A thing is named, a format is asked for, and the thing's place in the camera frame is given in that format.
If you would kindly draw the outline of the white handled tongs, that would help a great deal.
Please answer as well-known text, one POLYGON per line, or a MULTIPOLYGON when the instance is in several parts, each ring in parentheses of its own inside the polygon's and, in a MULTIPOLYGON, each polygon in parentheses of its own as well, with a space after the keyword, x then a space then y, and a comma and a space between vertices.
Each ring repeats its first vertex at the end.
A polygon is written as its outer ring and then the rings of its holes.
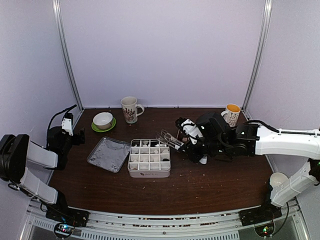
POLYGON ((180 153, 184 153, 191 162, 202 165, 207 164, 208 156, 206 153, 203 153, 202 149, 205 145, 199 139, 187 135, 186 141, 183 142, 164 129, 161 132, 156 132, 155 136, 161 143, 168 145, 180 153))

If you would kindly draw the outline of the bunny tin lid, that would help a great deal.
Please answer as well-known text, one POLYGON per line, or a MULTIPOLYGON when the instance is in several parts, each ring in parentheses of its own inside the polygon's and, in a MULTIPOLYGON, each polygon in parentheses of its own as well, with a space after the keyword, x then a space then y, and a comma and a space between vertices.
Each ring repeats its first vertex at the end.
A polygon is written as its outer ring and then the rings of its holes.
POLYGON ((118 173, 123 166, 131 146, 128 142, 102 137, 87 157, 87 162, 98 168, 118 173))

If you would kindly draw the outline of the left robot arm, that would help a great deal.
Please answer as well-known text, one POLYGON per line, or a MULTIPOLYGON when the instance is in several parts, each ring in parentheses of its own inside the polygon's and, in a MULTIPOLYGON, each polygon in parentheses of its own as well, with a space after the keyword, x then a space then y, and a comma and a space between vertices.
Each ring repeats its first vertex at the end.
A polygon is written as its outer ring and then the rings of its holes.
POLYGON ((65 195, 48 186, 35 176, 27 167, 27 162, 42 166, 48 170, 65 169, 68 154, 73 146, 85 143, 85 131, 73 132, 73 114, 70 109, 60 112, 63 115, 59 126, 48 126, 46 145, 41 146, 30 140, 27 134, 6 134, 0 141, 0 178, 8 186, 37 198, 61 222, 74 217, 65 195))

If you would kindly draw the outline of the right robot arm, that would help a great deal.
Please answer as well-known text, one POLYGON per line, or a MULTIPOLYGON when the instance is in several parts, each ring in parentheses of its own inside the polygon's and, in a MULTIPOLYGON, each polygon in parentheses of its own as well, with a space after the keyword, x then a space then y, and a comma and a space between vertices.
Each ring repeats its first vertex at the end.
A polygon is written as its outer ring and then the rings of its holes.
POLYGON ((192 162, 207 157, 287 155, 307 158, 307 162, 291 177, 275 172, 269 178, 266 202, 256 210, 259 220, 268 220, 276 207, 282 207, 312 185, 320 184, 320 131, 282 130, 261 120, 249 120, 231 127, 217 112, 201 115, 196 121, 178 118, 176 127, 189 140, 178 148, 192 162))

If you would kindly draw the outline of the red chocolate tray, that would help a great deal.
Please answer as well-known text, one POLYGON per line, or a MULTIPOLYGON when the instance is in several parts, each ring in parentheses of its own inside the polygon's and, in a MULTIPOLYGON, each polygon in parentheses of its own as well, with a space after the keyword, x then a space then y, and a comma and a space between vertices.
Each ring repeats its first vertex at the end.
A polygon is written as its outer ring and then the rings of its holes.
POLYGON ((181 130, 178 130, 176 138, 182 143, 186 143, 189 140, 188 136, 181 130))

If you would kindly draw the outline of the yellow inside floral mug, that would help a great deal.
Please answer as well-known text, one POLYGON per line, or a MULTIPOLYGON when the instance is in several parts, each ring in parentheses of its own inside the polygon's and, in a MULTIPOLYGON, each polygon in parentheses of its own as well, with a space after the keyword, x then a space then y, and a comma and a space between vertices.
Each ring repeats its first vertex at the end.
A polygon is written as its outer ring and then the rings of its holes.
POLYGON ((241 112, 241 108, 233 103, 226 105, 225 110, 220 114, 230 127, 235 127, 241 112))

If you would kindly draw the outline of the green saucer plate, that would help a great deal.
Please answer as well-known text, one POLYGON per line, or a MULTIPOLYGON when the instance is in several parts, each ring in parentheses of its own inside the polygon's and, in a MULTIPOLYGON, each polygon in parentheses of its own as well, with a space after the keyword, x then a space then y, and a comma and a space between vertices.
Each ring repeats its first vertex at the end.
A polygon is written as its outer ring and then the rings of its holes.
POLYGON ((116 126, 116 118, 114 117, 111 121, 111 125, 109 128, 107 129, 99 129, 93 122, 91 123, 91 129, 95 132, 98 132, 98 133, 104 133, 104 132, 108 132, 110 130, 112 130, 115 126, 116 126))

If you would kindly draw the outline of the white ceramic bowl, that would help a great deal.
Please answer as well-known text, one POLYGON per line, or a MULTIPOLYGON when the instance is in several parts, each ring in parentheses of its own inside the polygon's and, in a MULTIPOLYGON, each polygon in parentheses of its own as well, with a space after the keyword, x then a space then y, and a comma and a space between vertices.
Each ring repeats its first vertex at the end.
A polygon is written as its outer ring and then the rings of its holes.
POLYGON ((110 112, 100 112, 93 118, 93 123, 99 130, 106 130, 112 126, 113 115, 110 112))

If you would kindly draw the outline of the tin box with dividers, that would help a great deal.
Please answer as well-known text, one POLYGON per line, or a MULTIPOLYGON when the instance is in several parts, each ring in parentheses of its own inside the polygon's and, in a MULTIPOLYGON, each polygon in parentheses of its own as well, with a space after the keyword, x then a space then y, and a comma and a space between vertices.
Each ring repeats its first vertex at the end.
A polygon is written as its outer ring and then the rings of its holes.
POLYGON ((170 147, 157 139, 133 139, 127 169, 132 178, 167 178, 171 174, 170 147), (161 153, 169 148, 169 153, 161 153))

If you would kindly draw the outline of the seashell coral mug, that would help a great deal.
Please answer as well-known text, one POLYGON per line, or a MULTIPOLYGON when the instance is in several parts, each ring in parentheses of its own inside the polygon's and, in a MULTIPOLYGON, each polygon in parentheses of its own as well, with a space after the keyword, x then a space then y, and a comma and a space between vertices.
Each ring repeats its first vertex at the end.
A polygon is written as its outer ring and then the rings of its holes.
POLYGON ((128 124, 135 124, 138 117, 145 112, 143 105, 138 104, 138 99, 133 96, 124 97, 121 101, 122 111, 125 121, 128 124))

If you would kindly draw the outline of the white cup near base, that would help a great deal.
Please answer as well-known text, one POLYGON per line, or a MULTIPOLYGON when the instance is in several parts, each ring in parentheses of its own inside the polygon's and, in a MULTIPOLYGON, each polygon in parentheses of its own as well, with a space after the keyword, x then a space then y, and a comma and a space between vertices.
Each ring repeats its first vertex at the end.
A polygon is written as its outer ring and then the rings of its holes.
POLYGON ((276 188, 283 184, 289 178, 282 172, 274 172, 269 178, 269 185, 272 188, 276 188))

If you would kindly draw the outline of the front aluminium rail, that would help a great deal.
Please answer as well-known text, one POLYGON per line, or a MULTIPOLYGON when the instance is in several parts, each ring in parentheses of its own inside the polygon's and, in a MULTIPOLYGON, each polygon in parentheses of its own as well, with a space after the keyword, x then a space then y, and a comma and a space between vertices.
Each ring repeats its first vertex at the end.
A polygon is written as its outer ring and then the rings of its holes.
POLYGON ((309 240, 310 234, 296 199, 282 216, 243 225, 239 210, 183 215, 134 215, 93 211, 85 227, 72 227, 68 240, 260 240, 264 226, 274 227, 273 240, 309 240))

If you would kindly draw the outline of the left aluminium frame post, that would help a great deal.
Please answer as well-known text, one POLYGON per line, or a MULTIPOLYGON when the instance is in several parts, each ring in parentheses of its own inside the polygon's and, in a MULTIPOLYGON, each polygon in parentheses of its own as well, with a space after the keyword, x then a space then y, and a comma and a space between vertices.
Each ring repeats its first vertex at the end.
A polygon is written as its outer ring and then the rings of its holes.
POLYGON ((67 41, 66 41, 66 35, 65 35, 65 29, 63 24, 63 18, 62 18, 62 12, 61 12, 61 1, 60 0, 53 0, 52 1, 53 6, 53 12, 54 17, 56 21, 57 31, 59 35, 62 55, 63 55, 63 61, 67 73, 67 77, 71 86, 71 90, 73 93, 73 96, 75 98, 77 107, 80 111, 84 110, 83 103, 81 101, 80 93, 76 84, 72 64, 71 64, 71 58, 68 51, 67 41))

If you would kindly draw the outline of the aluminium frame post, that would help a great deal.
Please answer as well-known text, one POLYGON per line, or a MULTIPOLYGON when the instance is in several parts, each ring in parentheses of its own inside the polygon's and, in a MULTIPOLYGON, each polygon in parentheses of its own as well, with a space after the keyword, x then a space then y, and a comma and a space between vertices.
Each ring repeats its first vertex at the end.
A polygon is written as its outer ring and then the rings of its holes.
POLYGON ((260 34, 259 34, 259 39, 257 44, 257 50, 254 58, 250 79, 249 79, 249 84, 248 84, 246 95, 242 105, 242 111, 244 113, 248 112, 249 103, 253 95, 256 81, 258 79, 258 74, 259 74, 259 70, 260 70, 260 66, 261 66, 263 54, 264 54, 264 48, 266 46, 266 42, 269 34, 270 22, 272 17, 272 9, 273 9, 273 1, 265 0, 261 27, 260 27, 260 34))
POLYGON ((77 107, 80 111, 84 110, 83 103, 81 101, 80 93, 76 84, 72 64, 71 64, 71 58, 68 51, 67 41, 66 41, 66 35, 65 35, 65 29, 63 24, 63 18, 62 18, 62 12, 61 12, 61 1, 60 0, 53 0, 52 1, 53 6, 53 12, 54 17, 56 21, 57 31, 59 35, 62 55, 63 55, 63 61, 67 73, 67 77, 71 86, 71 90, 73 93, 73 96, 75 98, 77 107))

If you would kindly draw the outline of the right aluminium frame post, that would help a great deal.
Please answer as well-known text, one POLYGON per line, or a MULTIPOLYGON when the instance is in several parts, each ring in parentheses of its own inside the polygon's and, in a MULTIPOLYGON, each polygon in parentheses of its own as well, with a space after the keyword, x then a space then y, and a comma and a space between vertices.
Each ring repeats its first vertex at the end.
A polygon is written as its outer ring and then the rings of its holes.
POLYGON ((272 9, 273 9, 273 1, 265 0, 261 27, 260 27, 260 34, 259 34, 259 39, 257 44, 257 50, 254 58, 250 79, 249 79, 249 84, 248 84, 246 95, 242 105, 242 111, 244 113, 248 112, 249 103, 253 95, 256 81, 258 79, 258 74, 259 74, 259 70, 260 70, 260 66, 261 66, 263 54, 264 54, 264 48, 266 46, 266 42, 269 34, 270 22, 272 17, 272 9))

